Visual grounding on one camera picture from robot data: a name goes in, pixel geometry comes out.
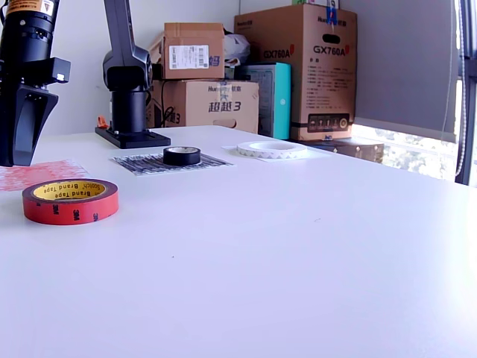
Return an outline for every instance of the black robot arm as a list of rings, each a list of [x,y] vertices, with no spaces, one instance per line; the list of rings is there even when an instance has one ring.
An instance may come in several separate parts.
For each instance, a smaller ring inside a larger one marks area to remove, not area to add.
[[[113,120],[96,133],[119,148],[170,145],[146,129],[146,98],[152,82],[149,52],[134,44],[129,0],[104,0],[112,50],[103,62],[104,83],[111,92]]]
[[[5,5],[0,166],[29,166],[43,125],[58,102],[47,86],[68,82],[70,63],[50,58],[60,0],[7,0]],[[104,0],[104,5],[113,49],[104,58],[104,83],[112,93],[113,120],[110,128],[96,132],[120,148],[170,145],[169,138],[145,126],[151,59],[134,44],[129,0]]]
[[[60,0],[10,0],[0,42],[0,166],[29,166],[70,63],[50,58]]]

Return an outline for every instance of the orange object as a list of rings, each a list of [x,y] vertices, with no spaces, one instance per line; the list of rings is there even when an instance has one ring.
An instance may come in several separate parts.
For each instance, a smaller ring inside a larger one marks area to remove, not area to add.
[[[106,119],[104,116],[99,116],[98,117],[98,128],[101,129],[108,129],[110,126],[106,123]]]
[[[40,224],[97,222],[110,217],[118,207],[118,187],[103,180],[49,181],[23,191],[25,216]]]

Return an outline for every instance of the orange label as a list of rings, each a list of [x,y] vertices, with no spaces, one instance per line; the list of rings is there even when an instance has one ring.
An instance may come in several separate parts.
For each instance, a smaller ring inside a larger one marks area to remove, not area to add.
[[[52,16],[54,2],[51,0],[10,0],[7,15],[16,11],[37,11]]]

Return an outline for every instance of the white double-sided tape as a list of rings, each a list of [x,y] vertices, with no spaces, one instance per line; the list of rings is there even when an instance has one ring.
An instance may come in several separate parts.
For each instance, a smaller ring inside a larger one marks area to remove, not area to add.
[[[246,157],[263,159],[298,159],[306,157],[308,148],[301,144],[277,140],[242,143],[237,145],[237,152]]]

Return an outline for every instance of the black electrical tape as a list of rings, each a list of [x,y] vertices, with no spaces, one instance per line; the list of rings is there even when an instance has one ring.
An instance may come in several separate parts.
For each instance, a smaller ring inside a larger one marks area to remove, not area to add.
[[[162,161],[168,166],[193,166],[200,163],[200,149],[193,147],[166,148]]]

